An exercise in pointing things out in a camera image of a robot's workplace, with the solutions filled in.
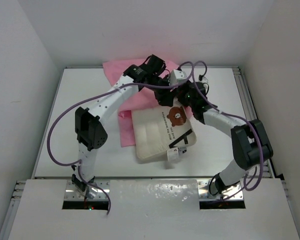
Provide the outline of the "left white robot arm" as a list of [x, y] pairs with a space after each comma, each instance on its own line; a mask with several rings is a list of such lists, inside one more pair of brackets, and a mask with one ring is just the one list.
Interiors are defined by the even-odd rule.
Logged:
[[97, 152], [108, 139], [104, 128], [106, 121], [143, 88], [154, 91], [158, 96], [169, 92], [169, 78], [161, 77], [165, 70], [166, 62], [152, 54], [142, 64], [132, 64], [124, 70], [112, 88], [97, 98], [96, 103], [76, 109], [75, 133], [79, 151], [71, 181], [81, 192], [86, 192], [94, 182]]

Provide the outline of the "cream pillow with bear print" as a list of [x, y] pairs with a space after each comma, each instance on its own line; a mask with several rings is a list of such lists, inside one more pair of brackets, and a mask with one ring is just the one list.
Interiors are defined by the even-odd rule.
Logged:
[[141, 162], [164, 157], [171, 148], [191, 147], [197, 141], [187, 108], [176, 99], [173, 105], [131, 112], [137, 158]]

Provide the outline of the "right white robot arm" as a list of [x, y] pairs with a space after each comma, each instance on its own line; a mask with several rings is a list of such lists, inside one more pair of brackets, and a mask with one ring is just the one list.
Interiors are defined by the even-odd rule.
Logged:
[[254, 119], [226, 113], [209, 102], [206, 89], [200, 82], [187, 81], [174, 90], [175, 98], [190, 107], [196, 120], [213, 127], [230, 137], [233, 160], [209, 183], [209, 193], [220, 195], [237, 184], [252, 167], [262, 167], [274, 152], [263, 123]]

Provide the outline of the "pink pillowcase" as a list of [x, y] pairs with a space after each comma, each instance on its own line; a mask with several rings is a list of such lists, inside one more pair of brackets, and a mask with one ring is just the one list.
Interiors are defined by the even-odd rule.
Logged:
[[[104, 62], [102, 67], [110, 85], [113, 86], [129, 66], [139, 66], [144, 61], [144, 58], [110, 60]], [[155, 99], [154, 92], [148, 88], [143, 88], [140, 92], [130, 97], [119, 107], [117, 119], [121, 147], [129, 147], [136, 144], [132, 121], [132, 111], [156, 108], [158, 106], [159, 104]]]

